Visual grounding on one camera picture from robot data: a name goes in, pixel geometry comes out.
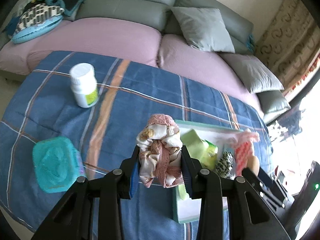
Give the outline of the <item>leopard print scrunchie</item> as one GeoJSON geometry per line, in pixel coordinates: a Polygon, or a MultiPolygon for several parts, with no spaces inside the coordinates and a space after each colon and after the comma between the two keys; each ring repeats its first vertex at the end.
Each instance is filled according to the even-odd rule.
{"type": "Polygon", "coordinates": [[[215,165],[215,172],[221,178],[234,179],[234,151],[232,148],[225,148],[221,158],[215,165]]]}

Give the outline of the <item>white pill bottle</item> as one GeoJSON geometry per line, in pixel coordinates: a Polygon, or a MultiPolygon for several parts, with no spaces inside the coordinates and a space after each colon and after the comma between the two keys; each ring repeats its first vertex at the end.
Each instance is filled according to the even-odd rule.
{"type": "Polygon", "coordinates": [[[99,97],[94,67],[89,63],[79,63],[71,68],[69,74],[71,90],[78,106],[92,107],[99,97]]]}

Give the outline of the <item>pink floral scrunchie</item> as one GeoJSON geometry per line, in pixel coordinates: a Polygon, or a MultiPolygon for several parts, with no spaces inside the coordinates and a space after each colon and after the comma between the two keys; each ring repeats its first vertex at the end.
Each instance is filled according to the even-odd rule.
{"type": "Polygon", "coordinates": [[[139,147],[139,178],[149,188],[157,179],[163,188],[181,185],[180,129],[173,118],[165,114],[152,115],[145,128],[137,135],[139,147]]]}

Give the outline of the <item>pink white knitted cloth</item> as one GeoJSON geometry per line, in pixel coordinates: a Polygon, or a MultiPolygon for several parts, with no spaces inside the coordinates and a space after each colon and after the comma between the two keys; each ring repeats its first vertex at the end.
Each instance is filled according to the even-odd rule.
{"type": "Polygon", "coordinates": [[[259,141],[259,134],[257,132],[252,132],[249,129],[236,133],[229,140],[229,144],[231,148],[234,150],[236,176],[240,176],[242,170],[244,168],[247,168],[247,158],[250,155],[255,155],[254,143],[259,141]]]}

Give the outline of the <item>patterned beige curtain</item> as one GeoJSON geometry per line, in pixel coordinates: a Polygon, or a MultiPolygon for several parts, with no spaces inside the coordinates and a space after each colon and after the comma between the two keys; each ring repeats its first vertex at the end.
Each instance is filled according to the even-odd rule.
{"type": "Polygon", "coordinates": [[[317,68],[319,26],[301,0],[283,0],[255,55],[280,80],[283,95],[317,68]]]}

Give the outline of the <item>teal shallow cardboard tray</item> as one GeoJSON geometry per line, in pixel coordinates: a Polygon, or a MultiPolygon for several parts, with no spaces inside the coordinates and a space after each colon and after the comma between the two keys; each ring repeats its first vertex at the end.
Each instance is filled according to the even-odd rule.
{"type": "MultiPolygon", "coordinates": [[[[217,162],[221,158],[223,150],[225,148],[231,148],[229,144],[229,140],[236,133],[242,132],[242,130],[237,130],[234,128],[227,128],[223,126],[204,124],[200,122],[192,122],[192,121],[183,121],[176,120],[176,124],[178,124],[180,128],[181,136],[190,130],[194,129],[197,135],[202,140],[207,140],[212,144],[216,145],[219,148],[217,154],[217,162]]],[[[199,171],[199,182],[202,189],[202,198],[204,197],[204,185],[203,185],[204,176],[200,174],[199,171]]],[[[189,196],[182,200],[180,198],[178,187],[174,189],[173,196],[173,217],[174,220],[180,224],[194,222],[199,220],[201,213],[201,199],[191,199],[189,196]]]]}

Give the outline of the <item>tan makeup sponge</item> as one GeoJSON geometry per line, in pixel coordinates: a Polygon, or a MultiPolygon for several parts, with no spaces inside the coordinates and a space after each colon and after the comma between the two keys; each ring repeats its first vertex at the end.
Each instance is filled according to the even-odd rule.
{"type": "Polygon", "coordinates": [[[247,168],[249,168],[256,176],[258,176],[260,170],[259,158],[255,155],[250,155],[247,158],[247,168]]]}

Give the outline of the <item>grey throw pillow flat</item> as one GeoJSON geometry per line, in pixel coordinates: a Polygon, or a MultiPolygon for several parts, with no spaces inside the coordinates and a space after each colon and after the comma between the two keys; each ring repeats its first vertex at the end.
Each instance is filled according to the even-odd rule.
{"type": "Polygon", "coordinates": [[[220,57],[251,94],[284,90],[280,80],[257,57],[232,53],[221,53],[220,57]]]}

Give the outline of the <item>grey throw pillow upright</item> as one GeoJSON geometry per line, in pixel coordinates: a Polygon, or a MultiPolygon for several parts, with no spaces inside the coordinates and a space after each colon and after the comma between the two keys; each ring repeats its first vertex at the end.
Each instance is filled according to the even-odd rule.
{"type": "Polygon", "coordinates": [[[235,52],[219,9],[173,7],[172,12],[189,46],[204,52],[235,52]]]}

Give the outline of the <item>pink sofa seat cover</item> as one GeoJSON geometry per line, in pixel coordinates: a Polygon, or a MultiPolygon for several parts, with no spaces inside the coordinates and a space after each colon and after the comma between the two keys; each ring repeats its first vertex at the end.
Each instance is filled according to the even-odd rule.
{"type": "Polygon", "coordinates": [[[62,21],[48,33],[20,44],[1,34],[1,73],[22,79],[50,53],[61,50],[118,57],[161,68],[240,99],[263,114],[258,97],[246,89],[218,53],[191,48],[178,35],[161,35],[152,27],[112,18],[62,21]]]}

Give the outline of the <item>green tissue pack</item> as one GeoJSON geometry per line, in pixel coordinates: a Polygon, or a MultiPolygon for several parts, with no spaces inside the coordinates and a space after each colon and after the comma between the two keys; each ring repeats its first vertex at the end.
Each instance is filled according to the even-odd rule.
{"type": "Polygon", "coordinates": [[[204,151],[202,152],[200,163],[203,167],[214,170],[219,148],[207,140],[204,140],[203,143],[204,151]]]}

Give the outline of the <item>teal plastic house box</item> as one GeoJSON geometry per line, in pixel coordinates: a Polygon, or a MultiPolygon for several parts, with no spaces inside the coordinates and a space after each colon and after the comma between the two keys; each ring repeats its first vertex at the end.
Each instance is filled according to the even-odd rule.
{"type": "Polygon", "coordinates": [[[81,154],[67,137],[37,142],[32,157],[37,182],[46,193],[65,192],[86,176],[81,154]]]}

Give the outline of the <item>black white patterned cushion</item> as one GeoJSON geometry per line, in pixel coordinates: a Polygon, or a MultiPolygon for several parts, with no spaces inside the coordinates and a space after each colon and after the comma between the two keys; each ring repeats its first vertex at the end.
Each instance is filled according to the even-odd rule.
{"type": "Polygon", "coordinates": [[[65,10],[57,5],[39,3],[33,6],[19,18],[11,41],[19,44],[48,33],[60,24],[64,12],[65,10]]]}

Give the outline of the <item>blue plaid blanket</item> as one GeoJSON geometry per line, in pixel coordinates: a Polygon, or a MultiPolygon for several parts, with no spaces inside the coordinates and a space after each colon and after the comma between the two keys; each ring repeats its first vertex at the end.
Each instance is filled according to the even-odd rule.
{"type": "Polygon", "coordinates": [[[1,119],[1,207],[35,231],[61,198],[38,185],[32,150],[63,136],[81,153],[88,178],[100,178],[130,157],[136,136],[153,114],[225,128],[250,129],[261,167],[273,170],[267,127],[250,105],[219,90],[165,70],[115,57],[71,51],[49,54],[21,84],[1,119]],[[76,104],[70,69],[90,63],[99,100],[76,104]]]}

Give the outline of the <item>green cloth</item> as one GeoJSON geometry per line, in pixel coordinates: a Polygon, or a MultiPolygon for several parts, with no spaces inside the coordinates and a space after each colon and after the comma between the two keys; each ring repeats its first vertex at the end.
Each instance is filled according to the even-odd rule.
{"type": "MultiPolygon", "coordinates": [[[[200,139],[200,137],[197,135],[196,131],[192,129],[189,132],[183,134],[181,136],[181,141],[183,142],[183,145],[187,147],[190,156],[200,161],[202,152],[204,151],[204,143],[203,140],[200,139]]],[[[185,200],[185,198],[189,195],[185,190],[184,184],[178,187],[178,192],[182,200],[185,200]]]]}

